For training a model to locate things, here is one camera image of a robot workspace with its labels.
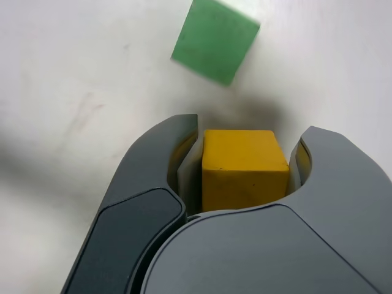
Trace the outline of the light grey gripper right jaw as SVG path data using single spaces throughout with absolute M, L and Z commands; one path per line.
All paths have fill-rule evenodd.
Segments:
M 391 180 L 343 135 L 309 127 L 289 194 L 213 211 L 154 256 L 142 293 L 390 293 Z

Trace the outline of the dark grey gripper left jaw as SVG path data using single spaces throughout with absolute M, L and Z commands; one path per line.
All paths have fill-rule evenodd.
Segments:
M 63 293 L 139 293 L 161 245 L 187 222 L 177 171 L 198 138 L 195 114 L 145 132 L 121 160 Z

